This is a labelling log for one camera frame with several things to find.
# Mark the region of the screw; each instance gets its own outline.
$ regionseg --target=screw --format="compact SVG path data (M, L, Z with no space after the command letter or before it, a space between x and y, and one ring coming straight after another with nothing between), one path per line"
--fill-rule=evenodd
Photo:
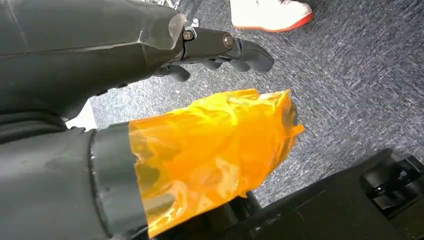
M193 35L193 33L191 31L185 31L182 33L182 38L186 41L188 40L192 40L195 36Z
M230 34L225 33L224 37L222 38L222 43L224 44L225 48L232 49L234 45L233 37Z

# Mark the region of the red shoe sole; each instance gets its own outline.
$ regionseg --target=red shoe sole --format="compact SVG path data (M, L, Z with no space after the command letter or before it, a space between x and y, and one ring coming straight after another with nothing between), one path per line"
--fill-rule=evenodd
M283 28L283 29L278 29L278 30L270 30L270 29L266 29L260 26L234 26L236 29L241 29L241 30L263 30L266 32L271 32L271 33L280 33L280 32L286 32L286 31L290 31L293 29L296 29L298 27L301 27L307 23L309 23L310 21L312 21L312 19L314 19L314 13L311 12L308 15L306 15L304 18L300 19L299 21L297 21L295 24L291 25L290 27L287 28Z

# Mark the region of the shoe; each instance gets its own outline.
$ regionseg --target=shoe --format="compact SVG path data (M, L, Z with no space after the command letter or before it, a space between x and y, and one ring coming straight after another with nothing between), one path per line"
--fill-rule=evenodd
M237 29L285 32L314 18L306 3L284 0L230 0L231 20Z

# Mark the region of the plastic wrap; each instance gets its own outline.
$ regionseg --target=plastic wrap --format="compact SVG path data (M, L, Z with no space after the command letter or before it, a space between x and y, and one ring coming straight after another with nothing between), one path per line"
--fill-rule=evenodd
M129 124L149 236L257 188L304 130L289 90L217 93Z

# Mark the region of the gray carpet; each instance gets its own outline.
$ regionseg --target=gray carpet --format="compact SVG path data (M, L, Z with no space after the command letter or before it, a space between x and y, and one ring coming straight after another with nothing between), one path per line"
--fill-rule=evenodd
M97 124L104 128L161 114L221 91L290 88L306 131L254 191L263 206L385 147L424 160L424 1L309 3L313 22L267 33L234 29L229 0L181 1L180 10L199 18L201 27L262 44L275 58L272 71L189 66L188 82L151 78L93 98Z

